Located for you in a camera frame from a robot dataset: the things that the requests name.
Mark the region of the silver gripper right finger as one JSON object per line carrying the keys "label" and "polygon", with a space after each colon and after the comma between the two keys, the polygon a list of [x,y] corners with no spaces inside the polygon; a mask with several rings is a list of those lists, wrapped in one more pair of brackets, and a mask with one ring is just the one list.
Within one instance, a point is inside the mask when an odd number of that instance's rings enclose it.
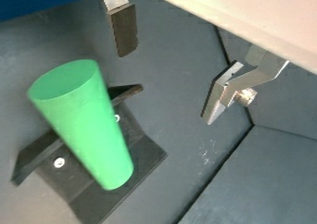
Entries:
{"label": "silver gripper right finger", "polygon": [[245,61],[256,68],[237,76],[237,73],[244,68],[244,64],[235,61],[229,69],[220,74],[220,78],[211,87],[209,97],[203,110],[203,118],[209,125],[236,102],[243,106],[252,104],[259,94],[255,87],[275,80],[291,63],[290,60],[255,44],[251,46]]}

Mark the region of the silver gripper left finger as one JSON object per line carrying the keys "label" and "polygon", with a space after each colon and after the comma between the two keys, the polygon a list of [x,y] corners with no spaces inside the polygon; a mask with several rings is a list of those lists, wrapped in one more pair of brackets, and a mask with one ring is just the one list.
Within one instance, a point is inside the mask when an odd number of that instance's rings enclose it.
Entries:
{"label": "silver gripper left finger", "polygon": [[137,8],[129,0],[102,0],[113,28],[118,56],[128,56],[138,47]]}

